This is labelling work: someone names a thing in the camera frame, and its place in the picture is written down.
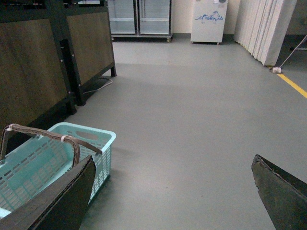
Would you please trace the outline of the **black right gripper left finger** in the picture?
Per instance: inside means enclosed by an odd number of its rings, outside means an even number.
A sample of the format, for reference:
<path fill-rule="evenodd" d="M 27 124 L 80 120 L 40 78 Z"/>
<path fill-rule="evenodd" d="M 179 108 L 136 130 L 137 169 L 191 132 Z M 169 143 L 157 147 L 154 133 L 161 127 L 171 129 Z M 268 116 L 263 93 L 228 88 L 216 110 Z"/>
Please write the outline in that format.
<path fill-rule="evenodd" d="M 33 199 L 1 219 L 2 230 L 78 230 L 92 193 L 96 167 L 87 156 Z"/>

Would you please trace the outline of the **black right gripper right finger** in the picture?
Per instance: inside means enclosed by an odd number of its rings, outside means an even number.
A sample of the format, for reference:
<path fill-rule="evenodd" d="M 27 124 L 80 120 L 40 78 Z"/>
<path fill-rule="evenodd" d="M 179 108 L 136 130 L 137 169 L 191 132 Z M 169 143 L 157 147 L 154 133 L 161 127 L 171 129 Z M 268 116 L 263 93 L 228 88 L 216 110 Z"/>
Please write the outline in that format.
<path fill-rule="evenodd" d="M 277 230 L 305 230 L 307 184 L 258 154 L 251 170 L 274 227 Z"/>

